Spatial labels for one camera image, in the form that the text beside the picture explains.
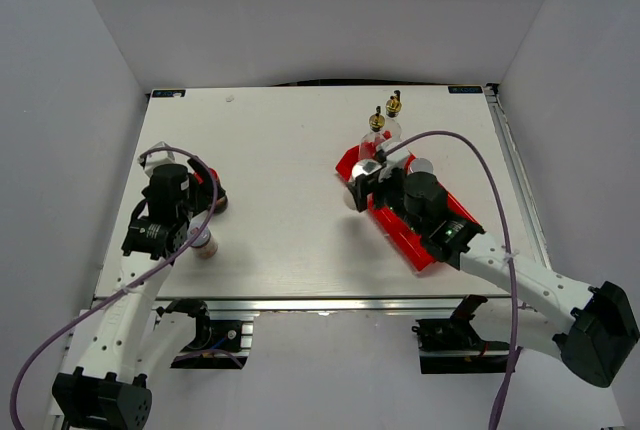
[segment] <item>bottle cap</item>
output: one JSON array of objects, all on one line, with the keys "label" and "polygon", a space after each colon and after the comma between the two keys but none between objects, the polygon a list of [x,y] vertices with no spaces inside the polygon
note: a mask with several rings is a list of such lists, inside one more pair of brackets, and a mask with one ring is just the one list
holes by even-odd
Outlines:
[{"label": "bottle cap", "polygon": [[393,95],[387,100],[387,115],[391,118],[397,117],[402,110],[402,103],[400,103],[400,90],[393,92]]},{"label": "bottle cap", "polygon": [[369,127],[374,132],[379,132],[384,127],[384,117],[380,112],[380,107],[376,107],[376,113],[369,117]]}]

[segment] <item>white tabletop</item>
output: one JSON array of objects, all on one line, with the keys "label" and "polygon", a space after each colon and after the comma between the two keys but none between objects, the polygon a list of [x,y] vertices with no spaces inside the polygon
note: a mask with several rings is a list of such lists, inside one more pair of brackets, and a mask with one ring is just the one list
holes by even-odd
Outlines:
[{"label": "white tabletop", "polygon": [[[227,211],[210,225],[218,253],[200,261],[186,252],[159,296],[504,295],[494,285],[443,264],[416,276],[368,215],[344,205],[343,184],[334,167],[367,132],[376,105],[384,106],[396,88],[187,89],[181,98],[152,98],[136,155],[159,141],[196,153],[216,169],[229,197]],[[446,129],[474,142],[497,181],[514,247],[532,256],[484,95],[450,94],[446,86],[399,89],[403,136]],[[502,235],[487,179],[465,145],[431,137],[410,149],[433,162],[439,180],[487,231]],[[127,223],[147,183],[134,161],[98,297],[113,291]]]}]

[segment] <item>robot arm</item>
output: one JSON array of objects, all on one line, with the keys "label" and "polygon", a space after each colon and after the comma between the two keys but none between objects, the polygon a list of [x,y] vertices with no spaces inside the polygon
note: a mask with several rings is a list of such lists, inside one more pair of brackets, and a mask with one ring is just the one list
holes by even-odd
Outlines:
[{"label": "robot arm", "polygon": [[[169,152],[159,154],[146,162],[149,186],[132,214],[114,291],[130,286],[175,253],[187,240],[192,213],[212,204],[209,187],[199,184],[185,166],[176,164]],[[148,214],[141,216],[145,208]],[[152,403],[149,386],[170,368],[183,348],[200,350],[208,345],[208,312],[204,302],[197,300],[173,302],[141,345],[152,305],[171,268],[167,265],[127,289],[121,299],[108,306],[73,374],[56,377],[53,396],[73,427],[144,427]]]},{"label": "robot arm", "polygon": [[[425,168],[423,159],[410,161],[402,148],[388,158],[378,152],[376,160],[356,164],[347,184],[355,208],[388,207],[418,236],[425,250],[440,262],[488,280],[510,291],[507,261],[513,258],[518,296],[536,310],[519,311],[518,344],[559,358],[583,380],[599,386],[613,378],[636,345],[640,332],[624,291],[605,282],[600,288],[549,271],[536,262],[507,255],[477,222],[448,208],[448,193]],[[484,297],[467,297],[438,335],[422,328],[427,338],[446,348],[446,338],[508,341],[511,303]]]}]

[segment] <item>white wall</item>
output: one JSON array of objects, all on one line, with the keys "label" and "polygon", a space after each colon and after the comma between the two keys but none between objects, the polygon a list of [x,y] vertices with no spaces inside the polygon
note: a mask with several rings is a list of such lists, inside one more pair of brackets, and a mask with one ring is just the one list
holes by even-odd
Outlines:
[{"label": "white wall", "polygon": [[[640,316],[640,0],[546,0],[502,85],[552,263]],[[640,428],[640,350],[614,383]]]},{"label": "white wall", "polygon": [[500,81],[543,0],[93,0],[145,89]]},{"label": "white wall", "polygon": [[[91,0],[0,0],[0,428],[38,344],[87,305],[144,96]],[[64,342],[21,392],[41,428]]]}]

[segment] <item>purple cable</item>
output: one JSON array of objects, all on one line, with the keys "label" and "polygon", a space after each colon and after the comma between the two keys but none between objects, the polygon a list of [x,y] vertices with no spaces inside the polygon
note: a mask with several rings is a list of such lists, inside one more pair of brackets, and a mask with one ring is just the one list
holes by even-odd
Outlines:
[{"label": "purple cable", "polygon": [[206,350],[198,350],[196,352],[187,353],[186,355],[180,355],[179,357],[176,357],[173,361],[181,362],[182,360],[189,360],[190,358],[200,357],[201,355],[207,355],[209,353],[213,353],[213,354],[217,353],[219,355],[225,355],[229,357],[231,360],[233,360],[233,363],[235,363],[238,366],[238,368],[244,367],[244,365],[242,365],[242,362],[238,360],[238,358],[233,353],[227,352],[226,350],[222,350],[221,348],[207,348]]},{"label": "purple cable", "polygon": [[[170,151],[170,152],[179,153],[180,155],[184,155],[187,158],[192,158],[193,160],[198,162],[200,165],[202,165],[204,168],[206,168],[206,169],[209,168],[197,156],[193,155],[192,153],[187,152],[186,150],[182,150],[181,148],[175,148],[175,147],[152,148],[152,149],[147,150],[146,152],[143,152],[140,155],[140,158],[145,158],[145,157],[148,157],[149,155],[151,155],[152,153],[161,152],[161,151]],[[211,204],[211,208],[209,209],[209,212],[207,213],[207,216],[204,219],[204,222],[202,223],[202,225],[200,226],[198,231],[191,238],[189,238],[184,243],[184,245],[182,247],[180,247],[178,250],[176,250],[176,252],[173,255],[171,255],[166,260],[160,262],[156,267],[154,267],[151,270],[149,270],[148,272],[142,274],[140,277],[138,277],[133,282],[131,282],[129,285],[127,285],[126,288],[128,290],[136,288],[142,282],[144,282],[148,278],[154,276],[156,273],[158,273],[160,270],[165,268],[167,265],[172,264],[176,260],[176,258],[178,258],[180,255],[182,255],[185,252],[185,250],[187,248],[189,248],[189,246],[191,246],[191,244],[193,242],[196,241],[196,239],[200,236],[200,234],[202,232],[204,232],[204,229],[207,227],[209,221],[211,220],[211,217],[213,217],[213,211],[215,209],[215,202],[218,200],[218,184],[216,183],[216,179],[213,176],[213,174],[211,173],[211,171],[209,171],[208,174],[209,174],[209,178],[211,178],[211,181],[213,183],[213,203]],[[51,345],[53,342],[55,342],[58,338],[60,338],[61,336],[65,335],[67,333],[69,333],[69,331],[72,328],[77,326],[79,323],[85,321],[91,315],[94,315],[95,313],[97,313],[98,311],[102,310],[106,306],[111,305],[113,302],[121,299],[125,295],[125,293],[126,293],[126,291],[121,288],[120,290],[115,292],[113,295],[111,295],[110,297],[106,298],[105,300],[100,302],[95,307],[91,308],[91,310],[89,310],[88,312],[85,312],[82,315],[80,315],[79,317],[73,319],[71,322],[69,322],[67,325],[62,327],[56,333],[51,335],[47,340],[45,340],[42,343],[42,345],[40,345],[29,356],[29,358],[27,358],[27,360],[24,362],[24,364],[20,368],[20,371],[18,372],[18,375],[16,376],[15,381],[13,382],[13,387],[11,387],[11,399],[10,399],[10,403],[9,403],[9,413],[11,415],[11,422],[13,423],[13,426],[16,428],[16,430],[25,430],[25,428],[22,426],[22,422],[20,421],[20,416],[18,415],[18,391],[20,390],[20,385],[22,384],[22,380],[24,379],[24,376],[27,373],[27,370],[29,370],[29,367],[31,367],[33,362],[35,362],[35,360],[40,356],[40,354],[42,352],[44,352],[47,349],[47,347],[49,347],[49,345]]]},{"label": "purple cable", "polygon": [[[467,144],[467,146],[475,153],[476,157],[480,161],[480,165],[484,169],[485,174],[487,175],[487,179],[489,180],[489,184],[491,185],[491,191],[493,192],[493,197],[496,200],[496,206],[498,207],[498,214],[500,215],[500,223],[502,224],[502,232],[504,234],[504,249],[507,255],[511,255],[511,237],[509,236],[509,227],[507,225],[507,216],[504,213],[504,207],[502,206],[502,200],[500,200],[500,194],[498,192],[498,186],[496,185],[496,181],[491,174],[491,170],[489,170],[489,166],[487,162],[482,157],[476,146],[471,143],[466,137],[463,137],[459,133],[450,132],[447,130],[433,130],[430,132],[423,132],[413,137],[405,140],[404,142],[396,145],[389,151],[385,152],[385,155],[391,155],[393,152],[400,150],[403,147],[406,147],[410,143],[415,142],[416,140],[420,140],[425,137],[433,137],[435,135],[444,135],[447,137],[457,138],[458,140],[463,141]],[[516,284],[516,267],[513,263],[513,258],[509,258],[507,260],[507,264],[509,265],[509,277],[510,277],[510,286],[511,286],[511,337],[509,339],[509,356],[507,358],[507,368],[505,370],[504,379],[502,380],[502,384],[500,385],[500,389],[496,394],[496,398],[493,401],[493,407],[491,409],[491,416],[489,418],[489,429],[495,430],[498,428],[498,424],[500,423],[500,417],[502,417],[502,410],[504,408],[504,404],[507,399],[507,392],[509,391],[509,383],[511,382],[511,374],[514,372],[516,368],[516,362],[518,361],[518,356],[520,355],[520,349],[516,348],[517,339],[518,339],[518,287]]]}]

